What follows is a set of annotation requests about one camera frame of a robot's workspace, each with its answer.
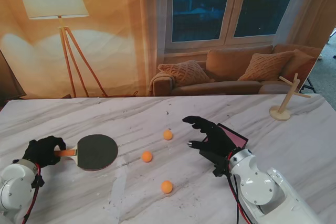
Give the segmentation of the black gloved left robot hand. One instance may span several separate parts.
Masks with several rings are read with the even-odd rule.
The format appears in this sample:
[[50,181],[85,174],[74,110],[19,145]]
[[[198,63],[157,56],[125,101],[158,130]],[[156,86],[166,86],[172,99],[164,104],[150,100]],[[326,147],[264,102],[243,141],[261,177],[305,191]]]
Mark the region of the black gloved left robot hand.
[[40,168],[56,165],[60,161],[60,157],[54,154],[56,146],[61,151],[66,150],[66,143],[61,137],[48,136],[40,140],[31,140],[23,159],[39,165]]

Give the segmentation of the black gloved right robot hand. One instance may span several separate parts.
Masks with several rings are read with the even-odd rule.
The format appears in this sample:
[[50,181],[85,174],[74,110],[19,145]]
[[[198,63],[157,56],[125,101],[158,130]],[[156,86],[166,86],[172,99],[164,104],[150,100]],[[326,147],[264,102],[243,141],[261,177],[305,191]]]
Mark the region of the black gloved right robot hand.
[[200,116],[187,116],[182,121],[191,124],[192,128],[206,134],[206,141],[188,141],[187,145],[189,147],[215,153],[222,157],[228,156],[236,149],[236,145],[226,135],[224,130],[215,123]]

